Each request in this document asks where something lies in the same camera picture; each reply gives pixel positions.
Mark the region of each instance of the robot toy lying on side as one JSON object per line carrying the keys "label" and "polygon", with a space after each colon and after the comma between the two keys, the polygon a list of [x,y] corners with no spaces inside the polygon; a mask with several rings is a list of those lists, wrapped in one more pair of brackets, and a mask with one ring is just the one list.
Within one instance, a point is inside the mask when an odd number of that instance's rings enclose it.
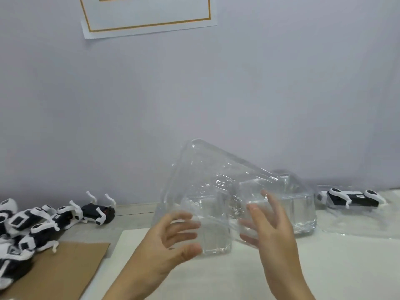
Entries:
{"label": "robot toy lying on side", "polygon": [[114,199],[106,194],[111,205],[102,206],[90,192],[87,194],[92,198],[89,204],[80,207],[70,201],[70,205],[57,210],[46,204],[18,212],[13,199],[0,203],[0,290],[30,271],[35,252],[51,247],[56,252],[56,232],[67,230],[78,222],[103,225],[114,219]]}

